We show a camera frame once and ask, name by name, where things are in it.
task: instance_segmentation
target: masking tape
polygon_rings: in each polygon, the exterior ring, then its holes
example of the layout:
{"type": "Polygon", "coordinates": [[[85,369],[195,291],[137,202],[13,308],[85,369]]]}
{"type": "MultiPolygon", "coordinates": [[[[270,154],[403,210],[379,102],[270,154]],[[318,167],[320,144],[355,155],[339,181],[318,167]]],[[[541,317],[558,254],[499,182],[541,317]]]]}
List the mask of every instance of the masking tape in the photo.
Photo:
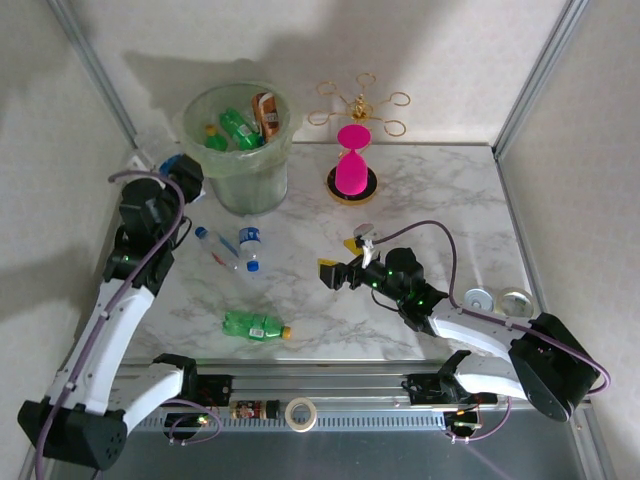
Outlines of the masking tape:
{"type": "Polygon", "coordinates": [[[318,410],[316,409],[316,406],[313,404],[313,402],[308,398],[294,398],[289,402],[289,405],[287,405],[287,408],[284,411],[284,419],[286,420],[287,425],[289,425],[292,430],[299,433],[308,432],[315,426],[316,422],[318,421],[318,410]],[[304,423],[298,423],[293,419],[293,410],[301,405],[304,405],[309,409],[309,419],[304,423]]]}

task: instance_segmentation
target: black base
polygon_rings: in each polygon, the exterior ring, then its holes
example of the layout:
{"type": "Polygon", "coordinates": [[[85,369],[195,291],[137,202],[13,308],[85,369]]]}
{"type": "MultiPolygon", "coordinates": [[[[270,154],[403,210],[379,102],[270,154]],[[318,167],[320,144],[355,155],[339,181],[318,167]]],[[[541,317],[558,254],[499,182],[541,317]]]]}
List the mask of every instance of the black base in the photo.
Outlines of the black base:
{"type": "MultiPolygon", "coordinates": [[[[589,356],[558,317],[541,313],[529,323],[532,330],[589,356]]],[[[569,420],[600,376],[590,365],[530,333],[511,343],[509,357],[529,402],[560,422],[569,420]]]]}
{"type": "Polygon", "coordinates": [[[329,192],[337,201],[346,205],[359,205],[371,200],[371,197],[373,197],[373,194],[376,193],[376,189],[378,188],[378,178],[373,170],[367,168],[367,187],[361,193],[358,195],[345,195],[336,187],[337,168],[338,167],[334,167],[333,170],[329,172],[329,176],[327,176],[327,188],[329,188],[329,192]]]}
{"type": "MultiPolygon", "coordinates": [[[[18,413],[18,423],[36,445],[49,412],[49,399],[41,403],[26,401],[18,413]]],[[[97,470],[110,468],[124,449],[127,425],[122,412],[105,415],[62,408],[56,415],[44,446],[44,456],[97,470]]]]}

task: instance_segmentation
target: small bottle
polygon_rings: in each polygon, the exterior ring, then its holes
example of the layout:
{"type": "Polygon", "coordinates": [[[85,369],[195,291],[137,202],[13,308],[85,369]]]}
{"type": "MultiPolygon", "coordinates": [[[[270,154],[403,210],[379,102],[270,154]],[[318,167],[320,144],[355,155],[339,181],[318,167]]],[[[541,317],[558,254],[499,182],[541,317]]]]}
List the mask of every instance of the small bottle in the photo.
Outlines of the small bottle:
{"type": "Polygon", "coordinates": [[[229,144],[227,139],[218,133],[218,129],[215,125],[207,125],[204,127],[207,138],[204,141],[204,146],[219,152],[224,152],[229,144]]]}
{"type": "Polygon", "coordinates": [[[276,317],[259,313],[227,312],[222,322],[222,331],[232,337],[244,337],[259,342],[291,338],[291,327],[284,326],[276,317]]]}
{"type": "Polygon", "coordinates": [[[260,269],[258,253],[262,249],[260,230],[256,227],[246,227],[240,230],[238,237],[241,256],[247,261],[247,270],[257,272],[260,269]]]}
{"type": "Polygon", "coordinates": [[[261,145],[260,135],[251,130],[247,121],[233,108],[220,114],[220,125],[240,150],[253,150],[261,145]]]}
{"type": "Polygon", "coordinates": [[[204,227],[196,228],[194,233],[202,248],[211,253],[216,262],[230,270],[238,269],[238,251],[222,235],[204,227]]]}
{"type": "Polygon", "coordinates": [[[240,400],[229,402],[229,416],[236,418],[257,418],[277,420],[280,415],[280,400],[240,400]]]}

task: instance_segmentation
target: tin can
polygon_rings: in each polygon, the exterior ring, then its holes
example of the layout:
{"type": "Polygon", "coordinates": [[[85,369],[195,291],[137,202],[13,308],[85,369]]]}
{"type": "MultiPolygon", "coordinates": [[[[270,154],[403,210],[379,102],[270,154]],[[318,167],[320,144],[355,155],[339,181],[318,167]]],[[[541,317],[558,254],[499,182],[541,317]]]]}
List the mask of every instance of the tin can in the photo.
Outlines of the tin can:
{"type": "Polygon", "coordinates": [[[493,312],[493,295],[481,287],[472,288],[464,294],[465,305],[493,312]]]}
{"type": "Polygon", "coordinates": [[[533,317],[533,297],[521,288],[505,288],[496,298],[496,312],[509,317],[533,317]]]}

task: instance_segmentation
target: marble surface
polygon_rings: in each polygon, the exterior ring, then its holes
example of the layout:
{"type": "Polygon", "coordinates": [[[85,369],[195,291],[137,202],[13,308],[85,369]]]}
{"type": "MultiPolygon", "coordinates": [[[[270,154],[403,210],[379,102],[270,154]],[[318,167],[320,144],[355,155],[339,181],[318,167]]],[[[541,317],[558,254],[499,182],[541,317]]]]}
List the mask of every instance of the marble surface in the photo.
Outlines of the marble surface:
{"type": "MultiPolygon", "coordinates": [[[[342,241],[364,222],[374,223],[381,235],[424,219],[447,225],[458,248],[459,300],[477,285],[529,289],[489,147],[372,146],[365,158],[379,188],[358,207],[338,204],[327,194],[324,179],[339,151],[337,145],[293,146],[285,200],[254,219],[264,245],[257,274],[228,272],[189,234],[125,358],[147,361],[163,352],[198,360],[448,357],[446,341],[411,331],[397,314],[376,306],[366,287],[352,291],[345,285],[335,292],[318,279],[317,258],[353,258],[342,241]],[[229,309],[277,314],[292,327],[292,339],[260,343],[225,336],[221,323],[229,309]]],[[[215,225],[230,236],[245,222],[226,212],[213,193],[188,206],[187,214],[194,225],[215,225]]],[[[437,227],[415,229],[381,251],[397,246],[412,247],[426,280],[447,290],[451,251],[437,227]]]]}

